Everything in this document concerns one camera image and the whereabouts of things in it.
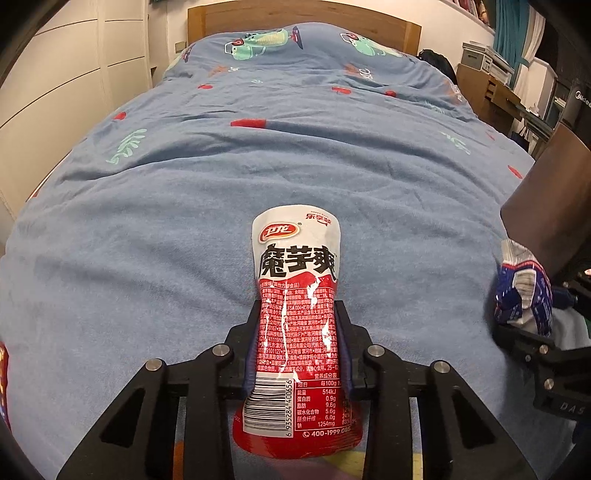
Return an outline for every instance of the midea logo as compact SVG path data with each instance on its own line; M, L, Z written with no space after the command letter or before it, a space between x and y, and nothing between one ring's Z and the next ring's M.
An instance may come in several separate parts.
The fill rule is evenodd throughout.
M589 108L591 108L591 103L589 102L589 100L587 100L583 94L581 93L581 90L577 90L577 93L575 95L577 100L581 100L581 102L583 102L585 105L587 105Z

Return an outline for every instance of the wooden headboard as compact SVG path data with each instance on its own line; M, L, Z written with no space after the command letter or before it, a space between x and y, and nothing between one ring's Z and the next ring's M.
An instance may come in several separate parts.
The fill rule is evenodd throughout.
M416 55L420 25L367 8L321 0L233 0L187 11L189 44L224 32L271 30L303 22L323 22Z

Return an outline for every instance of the white wardrobe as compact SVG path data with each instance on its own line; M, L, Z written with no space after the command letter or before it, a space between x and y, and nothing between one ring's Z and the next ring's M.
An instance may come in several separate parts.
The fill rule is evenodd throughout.
M147 2L69 0L0 87L0 245L72 146L151 88Z

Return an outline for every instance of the bed sheet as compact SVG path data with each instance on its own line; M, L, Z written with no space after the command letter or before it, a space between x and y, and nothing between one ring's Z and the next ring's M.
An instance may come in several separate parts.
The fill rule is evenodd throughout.
M405 360L448 360L545 477L570 425L533 409L490 334L499 207L531 165L438 70L341 28L193 44L16 222L0 263L15 437L55 478L146 359L193 358L245 321L252 220L303 203L339 219L352 320ZM243 479L355 475L334 463L235 449Z

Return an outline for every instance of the metal screw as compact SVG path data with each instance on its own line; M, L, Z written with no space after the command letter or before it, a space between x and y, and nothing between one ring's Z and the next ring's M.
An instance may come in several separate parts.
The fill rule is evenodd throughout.
M386 353L386 350L381 345L370 345L368 347L368 353L371 356L382 356L384 353Z
M162 367L162 360L160 358L152 358L146 362L146 369L151 372L160 370L160 367Z
M435 369L436 372L439 372L441 374L448 374L449 370L450 370L449 364L447 362L442 361L442 360L435 362L435 365L433 365L433 368Z
M226 356L230 353L230 347L228 347L228 345L225 343L218 343L212 348L212 352L215 356Z

